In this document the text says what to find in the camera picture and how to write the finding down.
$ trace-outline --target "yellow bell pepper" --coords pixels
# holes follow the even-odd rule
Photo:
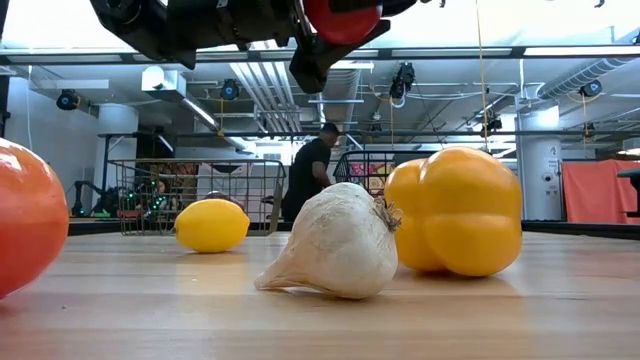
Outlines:
[[[520,254],[520,184],[482,151],[449,148],[404,163],[387,179],[385,199],[404,213],[396,245],[412,269],[488,276]]]

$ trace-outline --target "black shirt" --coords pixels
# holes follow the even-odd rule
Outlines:
[[[321,139],[315,139],[298,150],[289,168],[289,190],[287,197],[306,201],[322,191],[322,185],[313,176],[313,163],[321,162],[329,166],[331,148]]]

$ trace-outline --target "orange tarp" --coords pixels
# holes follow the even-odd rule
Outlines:
[[[572,223],[640,224],[625,211],[638,209],[637,193],[621,170],[640,168],[631,161],[562,164],[567,220]]]

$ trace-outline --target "wooden surface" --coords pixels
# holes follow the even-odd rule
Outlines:
[[[257,292],[286,234],[188,255],[171,238],[73,237],[0,301],[0,358],[640,359],[640,242],[526,234],[484,280],[400,269],[379,296]]]

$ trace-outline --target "garlic bulb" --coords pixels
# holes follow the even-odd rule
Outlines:
[[[328,187],[304,204],[287,245],[254,285],[309,287],[350,299],[375,295],[398,267],[393,233],[399,223],[384,200],[361,186]]]

